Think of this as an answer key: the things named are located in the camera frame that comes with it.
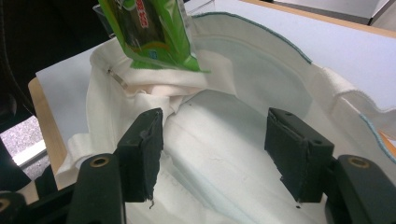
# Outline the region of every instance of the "green plastic wrapper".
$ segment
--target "green plastic wrapper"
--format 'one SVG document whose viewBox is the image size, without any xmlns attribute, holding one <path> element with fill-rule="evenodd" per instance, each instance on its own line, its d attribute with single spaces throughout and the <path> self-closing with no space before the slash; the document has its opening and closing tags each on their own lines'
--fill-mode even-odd
<svg viewBox="0 0 396 224">
<path fill-rule="evenodd" d="M 200 71 L 182 0 L 99 0 L 133 68 Z"/>
</svg>

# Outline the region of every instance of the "white tabletop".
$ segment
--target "white tabletop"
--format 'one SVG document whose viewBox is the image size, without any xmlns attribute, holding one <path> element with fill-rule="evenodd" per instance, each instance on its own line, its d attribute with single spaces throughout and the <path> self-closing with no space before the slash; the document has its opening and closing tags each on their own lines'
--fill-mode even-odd
<svg viewBox="0 0 396 224">
<path fill-rule="evenodd" d="M 396 39 L 236 0 L 216 0 L 216 11 L 237 14 L 272 29 L 314 63 L 330 67 L 365 91 L 378 107 L 396 107 Z M 88 131 L 85 102 L 92 51 L 36 73 L 65 144 L 73 134 Z"/>
</svg>

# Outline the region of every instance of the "teal trim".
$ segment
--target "teal trim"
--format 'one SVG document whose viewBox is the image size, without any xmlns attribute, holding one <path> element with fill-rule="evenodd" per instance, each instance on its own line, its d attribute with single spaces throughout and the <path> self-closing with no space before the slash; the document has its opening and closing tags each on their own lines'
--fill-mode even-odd
<svg viewBox="0 0 396 224">
<path fill-rule="evenodd" d="M 194 15 L 192 17 L 196 18 L 196 19 L 199 19 L 199 18 L 206 17 L 206 16 L 216 16 L 216 15 L 229 16 L 229 17 L 237 18 L 239 20 L 246 21 L 247 23 L 250 23 L 250 24 L 255 25 L 255 26 L 259 27 L 259 28 L 262 28 L 264 31 L 266 31 L 266 32 L 270 33 L 271 35 L 274 35 L 275 37 L 283 40 L 283 42 L 285 42 L 286 44 L 288 44 L 289 46 L 294 48 L 304 58 L 304 60 L 306 60 L 308 63 L 310 63 L 310 64 L 312 63 L 312 60 L 308 56 L 306 56 L 303 53 L 302 50 L 300 50 L 297 46 L 295 46 L 293 43 L 291 43 L 291 41 L 289 41 L 285 36 L 280 35 L 277 32 L 271 30 L 270 28 L 265 27 L 265 26 L 263 26 L 261 24 L 258 24 L 255 21 L 250 21 L 250 20 L 248 20 L 246 18 L 240 17 L 240 16 L 235 15 L 235 14 L 231 14 L 231 13 L 228 13 L 228 12 L 206 12 L 206 13 L 203 13 L 203 14 Z"/>
<path fill-rule="evenodd" d="M 390 158 L 391 161 L 393 161 L 396 164 L 396 158 L 395 156 L 393 156 L 393 154 L 389 151 L 389 149 L 385 146 L 384 141 L 382 141 L 381 136 L 379 135 L 379 133 L 376 131 L 376 128 L 374 126 L 374 124 L 367 119 L 363 114 L 360 114 L 361 119 L 367 124 L 367 126 L 369 127 L 370 131 L 373 133 L 376 142 L 378 143 L 379 147 L 381 148 L 381 150 Z"/>
</svg>

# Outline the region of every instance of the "floor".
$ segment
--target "floor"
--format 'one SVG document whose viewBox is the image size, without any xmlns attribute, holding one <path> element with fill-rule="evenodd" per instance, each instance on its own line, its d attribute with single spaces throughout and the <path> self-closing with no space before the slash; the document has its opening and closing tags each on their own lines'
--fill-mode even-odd
<svg viewBox="0 0 396 224">
<path fill-rule="evenodd" d="M 390 6 L 387 11 L 374 22 L 373 26 L 396 32 L 396 3 Z M 43 137 L 36 118 L 31 117 L 24 123 L 1 133 L 0 137 L 3 139 L 10 154 L 14 158 L 21 155 L 24 150 L 28 150 L 28 154 L 37 154 L 34 160 L 25 162 L 21 165 L 23 171 L 30 178 L 36 179 L 50 164 L 45 150 L 41 150 L 44 149 L 41 148 L 43 145 L 39 144 L 40 141 L 43 140 Z"/>
</svg>

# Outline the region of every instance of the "white tote bag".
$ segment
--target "white tote bag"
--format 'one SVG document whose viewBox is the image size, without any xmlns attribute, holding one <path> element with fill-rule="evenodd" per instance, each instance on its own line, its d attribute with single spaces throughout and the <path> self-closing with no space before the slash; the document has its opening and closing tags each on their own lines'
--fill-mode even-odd
<svg viewBox="0 0 396 224">
<path fill-rule="evenodd" d="M 287 110 L 335 144 L 334 157 L 376 162 L 396 183 L 396 160 L 378 131 L 396 139 L 396 110 L 321 67 L 282 36 L 235 15 L 191 21 L 208 73 L 130 68 L 116 39 L 91 57 L 89 132 L 69 140 L 56 175 L 68 185 L 79 165 L 112 153 L 136 117 L 163 110 L 164 149 L 155 205 L 129 203 L 133 223 L 324 223 L 324 203 L 297 203 L 263 149 L 269 107 Z"/>
</svg>

